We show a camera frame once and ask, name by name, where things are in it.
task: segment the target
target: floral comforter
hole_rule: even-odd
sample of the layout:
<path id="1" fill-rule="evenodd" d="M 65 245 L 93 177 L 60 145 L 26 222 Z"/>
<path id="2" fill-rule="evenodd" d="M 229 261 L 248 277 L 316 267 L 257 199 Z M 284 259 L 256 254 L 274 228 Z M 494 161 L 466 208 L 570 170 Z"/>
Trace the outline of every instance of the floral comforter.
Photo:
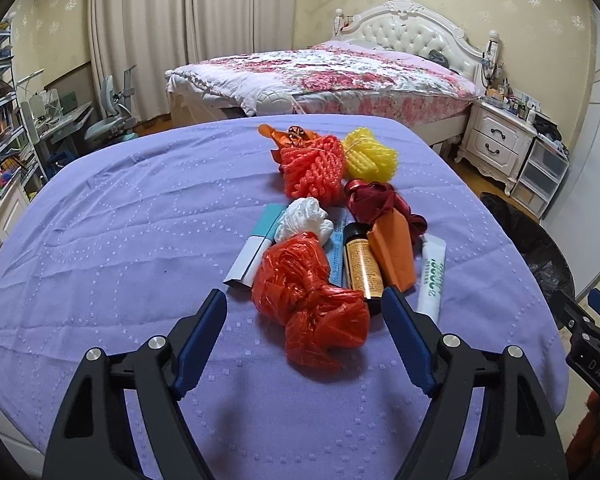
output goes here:
<path id="1" fill-rule="evenodd" d="M 307 113 L 381 116 L 410 127 L 454 116 L 477 97 L 469 80 L 421 57 L 339 41 L 219 57 L 166 77 L 169 92 L 239 106 L 248 116 L 291 113 L 278 97 L 287 94 Z"/>

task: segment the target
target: brown bottle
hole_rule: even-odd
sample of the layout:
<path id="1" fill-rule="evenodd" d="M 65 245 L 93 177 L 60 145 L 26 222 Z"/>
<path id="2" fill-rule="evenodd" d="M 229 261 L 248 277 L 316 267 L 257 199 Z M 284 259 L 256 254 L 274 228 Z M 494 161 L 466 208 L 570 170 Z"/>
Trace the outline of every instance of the brown bottle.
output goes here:
<path id="1" fill-rule="evenodd" d="M 344 264 L 349 279 L 349 287 L 364 294 L 369 314 L 380 314 L 380 299 L 384 285 L 382 274 L 376 262 L 366 233 L 367 224 L 354 222 L 344 228 Z"/>

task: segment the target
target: bottle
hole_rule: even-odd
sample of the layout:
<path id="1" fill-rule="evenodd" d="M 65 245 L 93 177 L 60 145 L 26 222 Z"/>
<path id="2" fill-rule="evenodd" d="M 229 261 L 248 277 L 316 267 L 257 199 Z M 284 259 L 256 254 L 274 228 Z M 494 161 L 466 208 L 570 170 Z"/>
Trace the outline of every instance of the bottle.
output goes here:
<path id="1" fill-rule="evenodd" d="M 527 114 L 528 114 L 528 108 L 526 108 L 526 105 L 524 103 L 520 103 L 518 105 L 518 117 L 520 119 L 522 119 L 523 121 L 526 121 Z"/>
<path id="2" fill-rule="evenodd" d="M 366 234 L 367 224 L 354 222 L 344 228 L 344 264 L 349 287 L 360 290 L 365 296 L 369 314 L 380 314 L 380 299 L 384 285 L 380 267 L 376 262 Z"/>
<path id="3" fill-rule="evenodd" d="M 531 108 L 529 110 L 529 114 L 528 116 L 526 116 L 526 122 L 531 124 L 532 126 L 534 125 L 534 122 L 536 121 L 536 115 L 538 113 L 536 112 L 536 106 L 535 105 L 531 105 Z"/>

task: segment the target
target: tufted headboard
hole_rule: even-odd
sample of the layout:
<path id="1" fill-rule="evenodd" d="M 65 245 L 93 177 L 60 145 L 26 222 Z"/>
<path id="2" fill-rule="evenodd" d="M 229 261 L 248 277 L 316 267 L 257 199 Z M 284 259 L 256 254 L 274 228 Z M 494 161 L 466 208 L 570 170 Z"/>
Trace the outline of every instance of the tufted headboard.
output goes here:
<path id="1" fill-rule="evenodd" d="M 482 51 L 467 42 L 462 28 L 412 0 L 389 0 L 356 14 L 349 23 L 345 22 L 344 11 L 337 9 L 334 31 L 334 39 L 339 41 L 368 41 L 425 58 L 429 51 L 437 50 L 448 59 L 450 68 L 484 88 Z M 500 41 L 495 30 L 490 39 Z"/>

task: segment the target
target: black trash bag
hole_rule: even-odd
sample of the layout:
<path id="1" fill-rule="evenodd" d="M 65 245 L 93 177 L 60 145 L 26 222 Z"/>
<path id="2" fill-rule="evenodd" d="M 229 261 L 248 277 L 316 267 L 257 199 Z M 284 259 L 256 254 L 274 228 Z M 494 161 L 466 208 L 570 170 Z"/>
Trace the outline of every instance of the black trash bag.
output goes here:
<path id="1" fill-rule="evenodd" d="M 482 193 L 480 201 L 524 258 L 547 303 L 556 290 L 575 298 L 575 285 L 567 260 L 547 232 L 499 196 Z"/>

